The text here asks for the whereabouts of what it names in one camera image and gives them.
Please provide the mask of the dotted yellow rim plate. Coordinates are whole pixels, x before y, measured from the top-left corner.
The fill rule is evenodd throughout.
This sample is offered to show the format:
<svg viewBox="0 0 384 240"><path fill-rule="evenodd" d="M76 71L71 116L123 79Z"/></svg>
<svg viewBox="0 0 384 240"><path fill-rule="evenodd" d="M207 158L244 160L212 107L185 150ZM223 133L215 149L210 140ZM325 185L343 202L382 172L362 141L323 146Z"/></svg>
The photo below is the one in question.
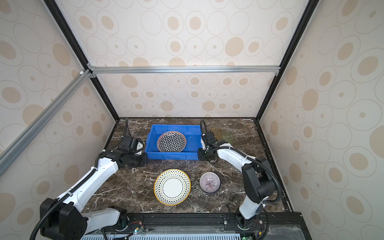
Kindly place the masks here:
<svg viewBox="0 0 384 240"><path fill-rule="evenodd" d="M156 199L164 205L175 206L185 201L191 192L189 176L179 169L161 173L154 183Z"/></svg>

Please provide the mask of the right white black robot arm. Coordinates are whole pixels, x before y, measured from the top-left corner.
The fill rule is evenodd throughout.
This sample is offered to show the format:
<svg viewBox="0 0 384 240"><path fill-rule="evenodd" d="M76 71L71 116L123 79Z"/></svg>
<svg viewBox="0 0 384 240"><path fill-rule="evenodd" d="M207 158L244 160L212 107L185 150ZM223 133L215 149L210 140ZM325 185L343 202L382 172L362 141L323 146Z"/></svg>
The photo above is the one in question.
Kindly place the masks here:
<svg viewBox="0 0 384 240"><path fill-rule="evenodd" d="M217 140L211 131L203 133L201 137L199 160L211 161L219 158L241 171L246 197L237 211L236 221L240 228L248 228L266 204L277 204L281 200L283 191L278 178L266 158L258 159L247 155L230 143Z"/></svg>

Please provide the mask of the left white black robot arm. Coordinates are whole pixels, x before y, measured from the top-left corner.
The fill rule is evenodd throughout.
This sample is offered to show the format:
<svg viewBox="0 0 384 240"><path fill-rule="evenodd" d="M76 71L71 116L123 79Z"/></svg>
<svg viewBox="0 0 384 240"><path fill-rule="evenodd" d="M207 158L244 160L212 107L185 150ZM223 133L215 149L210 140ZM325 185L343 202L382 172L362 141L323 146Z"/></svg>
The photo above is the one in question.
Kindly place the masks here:
<svg viewBox="0 0 384 240"><path fill-rule="evenodd" d="M104 227L124 231L128 227L127 210L109 207L83 214L86 203L100 186L119 169L146 165L142 139L123 136L116 148L103 150L94 166L76 184L56 199L47 198L40 206L40 220L30 239L38 234L52 240L80 240L84 235Z"/></svg>

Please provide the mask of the flower pattern orange rim plate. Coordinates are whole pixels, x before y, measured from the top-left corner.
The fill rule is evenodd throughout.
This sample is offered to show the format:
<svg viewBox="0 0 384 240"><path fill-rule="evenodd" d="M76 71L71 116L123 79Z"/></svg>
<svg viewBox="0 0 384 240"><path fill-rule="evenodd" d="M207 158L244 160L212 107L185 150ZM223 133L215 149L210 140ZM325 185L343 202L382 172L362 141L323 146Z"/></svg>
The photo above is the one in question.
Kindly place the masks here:
<svg viewBox="0 0 384 240"><path fill-rule="evenodd" d="M163 133L157 140L157 148L160 152L179 153L187 145L185 135L177 131Z"/></svg>

